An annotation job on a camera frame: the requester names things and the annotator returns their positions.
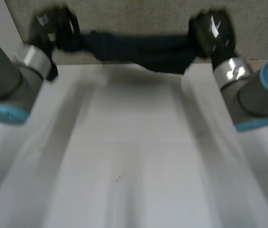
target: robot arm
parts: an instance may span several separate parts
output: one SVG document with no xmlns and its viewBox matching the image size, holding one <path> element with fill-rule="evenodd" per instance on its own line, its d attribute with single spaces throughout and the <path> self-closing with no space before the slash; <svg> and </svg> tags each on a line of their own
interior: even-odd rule
<svg viewBox="0 0 268 228">
<path fill-rule="evenodd" d="M 254 73 L 235 52 L 235 35 L 224 10 L 210 10 L 190 21 L 237 131 L 268 125 L 268 62 Z"/>
<path fill-rule="evenodd" d="M 214 78 L 236 129 L 268 125 L 268 62 L 254 74 L 236 54 L 235 44 L 231 20 L 224 10 L 192 18 L 188 35 L 137 37 L 95 31 L 84 35 L 68 8 L 48 9 L 34 18 L 29 41 L 16 53 L 16 62 L 11 63 L 0 49 L 0 122 L 25 123 L 43 80 L 57 76 L 51 58 L 57 47 L 167 73 L 183 74 L 196 56 L 211 58 Z"/>
</svg>

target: white table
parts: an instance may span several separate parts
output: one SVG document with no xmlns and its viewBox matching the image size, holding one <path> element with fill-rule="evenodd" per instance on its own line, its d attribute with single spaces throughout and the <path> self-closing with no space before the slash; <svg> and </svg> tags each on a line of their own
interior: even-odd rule
<svg viewBox="0 0 268 228">
<path fill-rule="evenodd" d="M 268 228 L 268 127 L 235 132 L 210 65 L 58 69 L 1 126 L 0 228 Z"/>
</svg>

